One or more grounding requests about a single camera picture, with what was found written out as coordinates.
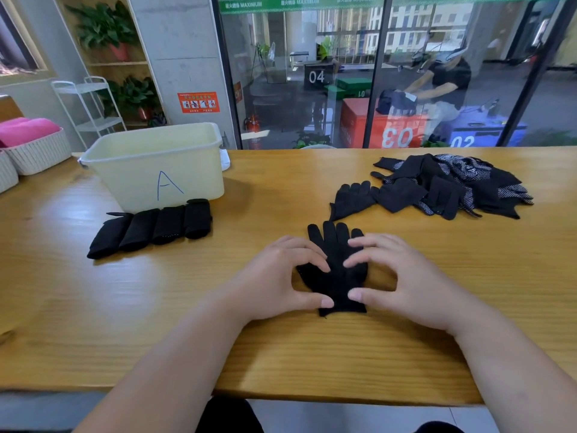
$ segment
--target left hand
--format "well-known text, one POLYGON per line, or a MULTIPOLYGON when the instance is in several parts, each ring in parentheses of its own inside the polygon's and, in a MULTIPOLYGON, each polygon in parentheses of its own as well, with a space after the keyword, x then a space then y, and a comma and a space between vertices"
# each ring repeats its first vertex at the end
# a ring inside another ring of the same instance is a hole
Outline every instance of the left hand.
POLYGON ((331 269, 327 256, 312 241, 285 235, 265 247, 224 287, 227 306, 247 324, 292 310, 332 308, 333 300, 320 293, 292 288, 292 269, 311 263, 323 272, 331 269))

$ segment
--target pink towel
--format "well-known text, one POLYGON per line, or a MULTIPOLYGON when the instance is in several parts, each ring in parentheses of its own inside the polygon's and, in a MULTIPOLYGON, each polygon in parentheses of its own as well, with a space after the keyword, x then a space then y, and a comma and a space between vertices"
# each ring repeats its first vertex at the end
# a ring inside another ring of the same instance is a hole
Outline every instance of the pink towel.
POLYGON ((60 127, 46 118, 15 118, 0 123, 0 147, 16 147, 60 132, 60 127))

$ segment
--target black pants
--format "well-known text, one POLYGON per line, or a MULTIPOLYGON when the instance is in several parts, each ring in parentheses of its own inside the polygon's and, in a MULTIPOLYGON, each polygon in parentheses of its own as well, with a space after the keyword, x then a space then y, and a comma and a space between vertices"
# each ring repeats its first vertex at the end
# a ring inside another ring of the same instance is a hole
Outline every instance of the black pants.
MULTIPOLYGON (((196 433, 227 431, 264 433, 247 400, 213 397, 204 408, 196 433)), ((432 421, 423 424, 415 433, 463 433, 463 431, 446 422, 432 421)))

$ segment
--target person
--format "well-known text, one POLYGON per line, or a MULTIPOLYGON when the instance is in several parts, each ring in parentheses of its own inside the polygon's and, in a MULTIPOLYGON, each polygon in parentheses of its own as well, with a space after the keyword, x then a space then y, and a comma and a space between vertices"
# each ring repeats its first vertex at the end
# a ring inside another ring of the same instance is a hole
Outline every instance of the person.
POLYGON ((426 101, 423 110, 428 114, 424 135, 430 137, 439 123, 459 116, 471 81, 471 67, 463 57, 466 47, 453 52, 439 52, 427 71, 406 89, 417 101, 426 101), (431 82, 433 89, 421 91, 431 82))
MULTIPOLYGON (((575 431, 577 383, 511 320, 457 285, 399 237, 366 234, 349 244, 364 248, 350 256, 345 267, 374 262, 389 266, 398 277, 395 291, 358 287, 349 291, 349 297, 453 336, 501 433, 575 431)), ((224 397, 207 401, 247 323, 334 305, 328 296, 296 291, 291 284, 297 265, 312 263, 330 271, 326 258, 304 238, 286 236, 267 246, 186 314, 75 431, 180 433, 197 426, 197 432, 229 431, 207 427, 211 418, 233 422, 239 431, 262 431, 254 414, 243 412, 246 401, 236 400, 241 402, 236 405, 224 397), (220 407, 230 411, 219 412, 219 404, 213 402, 224 402, 220 407), (255 428, 247 428, 245 422, 255 428)), ((445 429, 439 423, 428 424, 418 431, 460 431, 448 424, 445 429)))

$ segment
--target white wicker basket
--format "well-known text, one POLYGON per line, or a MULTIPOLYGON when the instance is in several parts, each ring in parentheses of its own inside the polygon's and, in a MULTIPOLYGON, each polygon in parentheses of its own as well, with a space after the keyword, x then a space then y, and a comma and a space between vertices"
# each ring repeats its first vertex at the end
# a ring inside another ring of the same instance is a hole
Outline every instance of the white wicker basket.
POLYGON ((6 152, 0 151, 0 193, 18 183, 18 172, 6 152))
POLYGON ((18 174, 33 175, 46 170, 72 155, 64 129, 30 143, 4 149, 18 174))

